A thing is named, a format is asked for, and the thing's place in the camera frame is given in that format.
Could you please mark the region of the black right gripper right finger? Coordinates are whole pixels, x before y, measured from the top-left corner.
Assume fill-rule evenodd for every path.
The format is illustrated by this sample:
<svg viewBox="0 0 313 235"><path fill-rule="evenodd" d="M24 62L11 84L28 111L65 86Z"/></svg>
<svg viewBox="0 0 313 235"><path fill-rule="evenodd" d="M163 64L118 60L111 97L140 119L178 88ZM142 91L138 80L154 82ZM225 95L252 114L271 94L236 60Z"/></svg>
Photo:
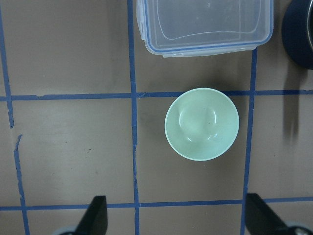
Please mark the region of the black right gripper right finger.
<svg viewBox="0 0 313 235"><path fill-rule="evenodd" d="M292 229L256 193L246 195L245 225L251 235L292 234Z"/></svg>

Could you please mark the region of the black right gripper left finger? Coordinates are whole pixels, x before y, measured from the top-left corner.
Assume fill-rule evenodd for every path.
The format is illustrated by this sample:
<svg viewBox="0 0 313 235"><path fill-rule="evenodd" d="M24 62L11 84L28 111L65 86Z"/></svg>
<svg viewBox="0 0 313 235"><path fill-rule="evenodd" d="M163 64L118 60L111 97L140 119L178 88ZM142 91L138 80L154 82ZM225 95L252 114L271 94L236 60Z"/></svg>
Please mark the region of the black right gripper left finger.
<svg viewBox="0 0 313 235"><path fill-rule="evenodd" d="M75 235L105 235L108 229L106 196L95 196L75 229Z"/></svg>

